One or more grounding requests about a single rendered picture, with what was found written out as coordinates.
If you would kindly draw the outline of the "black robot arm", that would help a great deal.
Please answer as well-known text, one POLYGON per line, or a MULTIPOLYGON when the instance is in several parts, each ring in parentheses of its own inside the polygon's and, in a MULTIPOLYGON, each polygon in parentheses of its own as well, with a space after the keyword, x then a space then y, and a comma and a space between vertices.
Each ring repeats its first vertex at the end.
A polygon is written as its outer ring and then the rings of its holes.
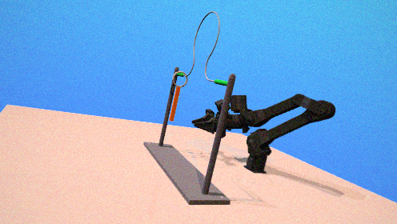
POLYGON ((302 114, 270 130, 257 129, 255 132, 250 133, 247 137, 247 148, 250 155, 247 159, 247 165, 243 166, 244 168, 252 173, 266 173, 264 167, 267 156, 271 154, 269 145, 276 138, 289 134, 307 124, 332 118, 335 116, 336 109, 331 102, 325 100, 317 101, 306 97, 304 94, 296 94, 266 109, 251 110, 247 109, 246 95, 231 96, 231 106, 229 106, 229 109, 235 113, 233 114, 235 118, 234 129, 243 129, 243 134, 248 132, 249 127, 261 127, 272 118, 300 106, 306 109, 302 114))

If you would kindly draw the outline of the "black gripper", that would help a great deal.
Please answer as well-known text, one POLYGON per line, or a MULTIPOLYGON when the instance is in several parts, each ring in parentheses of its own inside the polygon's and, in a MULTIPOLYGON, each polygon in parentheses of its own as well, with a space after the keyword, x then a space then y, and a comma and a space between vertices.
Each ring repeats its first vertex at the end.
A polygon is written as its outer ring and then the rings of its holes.
MULTIPOLYGON (((219 123, 219 114, 215 114, 211 109, 206 109, 206 115, 204 117, 192 120, 192 124, 195 127, 215 134, 219 123)), ((222 138, 226 136, 226 130, 231 131, 235 127, 235 118, 233 115, 226 118, 225 126, 223 129, 222 138)))

